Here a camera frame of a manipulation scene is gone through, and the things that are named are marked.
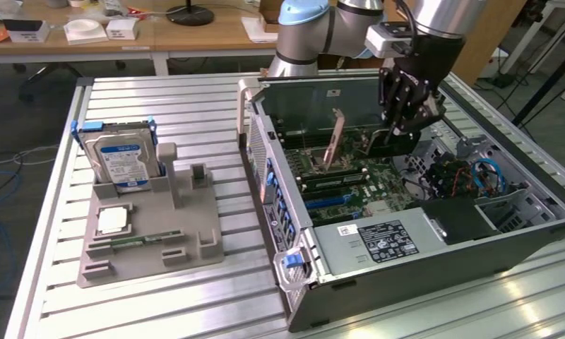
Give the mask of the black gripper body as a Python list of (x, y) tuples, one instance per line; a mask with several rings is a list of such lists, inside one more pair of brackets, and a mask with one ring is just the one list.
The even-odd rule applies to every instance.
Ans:
[(438, 37), (436, 35), (393, 31), (401, 38), (393, 49), (401, 57), (393, 59), (393, 89), (397, 95), (429, 96), (438, 91), (438, 85), (450, 73), (465, 45), (465, 36)]

